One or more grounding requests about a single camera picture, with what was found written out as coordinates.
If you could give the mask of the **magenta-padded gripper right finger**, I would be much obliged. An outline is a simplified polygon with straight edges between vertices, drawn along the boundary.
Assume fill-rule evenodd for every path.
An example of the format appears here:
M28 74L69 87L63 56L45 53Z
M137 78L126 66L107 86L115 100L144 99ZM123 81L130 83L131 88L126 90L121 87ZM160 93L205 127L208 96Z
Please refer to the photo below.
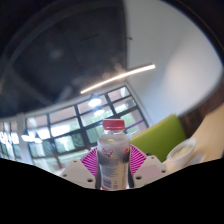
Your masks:
M152 155L147 156L134 145L130 146L128 184L130 188L140 188L169 174L166 166Z

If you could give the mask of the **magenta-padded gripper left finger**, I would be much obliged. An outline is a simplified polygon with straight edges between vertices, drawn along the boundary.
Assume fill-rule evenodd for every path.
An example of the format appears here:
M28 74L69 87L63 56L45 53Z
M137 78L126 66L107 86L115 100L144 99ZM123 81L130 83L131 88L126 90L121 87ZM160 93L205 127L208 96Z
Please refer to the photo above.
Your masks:
M72 160L61 173L61 177L84 188L99 189L97 148L90 150L81 159Z

